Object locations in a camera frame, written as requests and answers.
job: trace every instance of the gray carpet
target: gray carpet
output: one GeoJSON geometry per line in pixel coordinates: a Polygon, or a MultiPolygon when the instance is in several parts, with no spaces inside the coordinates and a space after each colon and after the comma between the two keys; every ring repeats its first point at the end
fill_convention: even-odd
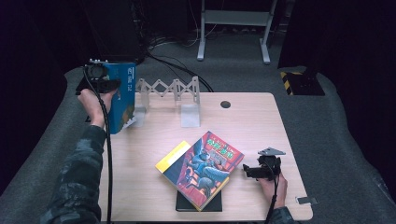
{"type": "MultiPolygon", "coordinates": [[[[282,34],[276,34],[264,65],[259,35],[226,35],[206,41],[205,60],[197,62],[198,43],[191,47],[164,44],[153,55],[174,57],[206,80],[214,91],[271,92],[299,166],[308,196],[318,199],[314,217],[306,223],[395,223],[396,206],[381,176],[362,156],[347,129],[343,105],[325,76],[318,80],[325,96],[288,96],[277,69],[282,34]]],[[[176,60],[161,57],[181,65],[176,60]]],[[[148,83],[177,78],[165,65],[147,58],[137,66],[138,77],[148,83]]],[[[191,76],[175,72],[186,81],[191,76]]],[[[86,114],[75,96],[80,69],[65,74],[64,100],[31,156],[0,198],[0,223],[37,223],[50,199],[54,181],[66,155],[86,125],[86,114]]]]}

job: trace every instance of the wooden table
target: wooden table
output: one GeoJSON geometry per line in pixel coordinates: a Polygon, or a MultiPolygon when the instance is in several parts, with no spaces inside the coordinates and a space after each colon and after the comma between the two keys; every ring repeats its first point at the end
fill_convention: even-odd
{"type": "MultiPolygon", "coordinates": [[[[201,126],[181,128],[180,106],[192,104],[192,96],[182,95],[175,102],[171,94],[163,98],[150,94],[150,107],[142,127],[132,127],[111,136],[113,152],[112,221],[263,221],[269,203],[264,200],[259,182],[247,178],[242,163],[258,167],[258,151],[273,147],[286,152],[279,156],[281,169],[289,182],[286,205],[296,220],[308,220],[309,204],[298,204],[305,197],[289,139],[276,101],[271,93],[201,92],[201,126]],[[220,103],[228,101],[230,108],[220,103]],[[178,212],[176,189],[155,168],[155,164],[181,141],[195,143],[211,131],[245,154],[222,190],[222,212],[178,212]]],[[[139,104],[140,94],[136,94],[139,104]]],[[[107,154],[100,187],[102,220],[107,212],[107,154]]]]}

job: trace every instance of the metal stand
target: metal stand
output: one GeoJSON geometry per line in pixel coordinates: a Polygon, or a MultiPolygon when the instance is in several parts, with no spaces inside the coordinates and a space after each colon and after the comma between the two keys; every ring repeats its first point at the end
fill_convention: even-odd
{"type": "Polygon", "coordinates": [[[181,101],[181,95],[184,92],[189,92],[193,97],[194,104],[181,105],[181,127],[200,127],[200,97],[199,97],[199,80],[198,77],[193,77],[191,82],[184,85],[178,79],[174,79],[171,85],[166,85],[158,79],[153,85],[149,85],[145,79],[140,78],[136,83],[135,90],[140,92],[142,105],[135,106],[135,116],[137,122],[133,126],[142,126],[145,114],[149,111],[149,94],[155,92],[156,94],[164,97],[166,93],[172,92],[176,101],[181,101]],[[163,92],[157,91],[158,86],[164,87],[163,92]]]}
{"type": "Polygon", "coordinates": [[[205,24],[234,24],[234,25],[256,25],[265,26],[264,36],[260,38],[262,49],[262,60],[265,64],[270,63],[270,56],[267,48],[268,35],[274,17],[277,0],[273,0],[271,9],[268,12],[251,11],[223,11],[205,10],[205,0],[202,0],[201,9],[201,40],[198,48],[198,61],[204,60],[205,54],[205,24]]]}

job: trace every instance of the human hand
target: human hand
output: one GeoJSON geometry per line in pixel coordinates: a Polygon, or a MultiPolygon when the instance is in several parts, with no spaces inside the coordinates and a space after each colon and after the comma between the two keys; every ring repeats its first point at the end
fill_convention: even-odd
{"type": "MultiPolygon", "coordinates": [[[[106,111],[110,111],[111,108],[111,99],[116,90],[101,93],[100,96],[106,106],[106,111]]],[[[96,97],[95,93],[89,89],[84,89],[81,91],[81,94],[78,96],[79,101],[85,108],[88,116],[91,118],[91,125],[96,125],[101,128],[105,127],[105,116],[102,111],[102,107],[100,106],[99,100],[96,97]]]]}
{"type": "MultiPolygon", "coordinates": [[[[271,203],[272,198],[275,193],[275,184],[274,180],[269,181],[268,179],[264,178],[258,178],[257,179],[260,184],[262,185],[262,191],[264,191],[264,198],[268,203],[271,203]]],[[[282,173],[279,174],[278,177],[278,184],[277,184],[277,197],[276,197],[276,203],[274,208],[279,208],[279,207],[284,207],[285,206],[285,200],[286,200],[286,193],[288,190],[288,181],[285,179],[285,177],[282,175],[282,173]]]]}

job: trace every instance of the colorful book cover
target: colorful book cover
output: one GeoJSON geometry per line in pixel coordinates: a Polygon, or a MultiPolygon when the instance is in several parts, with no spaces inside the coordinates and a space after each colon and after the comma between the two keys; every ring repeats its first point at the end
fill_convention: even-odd
{"type": "Polygon", "coordinates": [[[207,132],[194,145],[183,141],[156,164],[157,169],[198,210],[228,183],[244,154],[207,132]]]}
{"type": "Polygon", "coordinates": [[[136,66],[135,63],[103,63],[103,66],[110,80],[120,80],[108,112],[110,133],[115,134],[133,122],[136,66]]]}

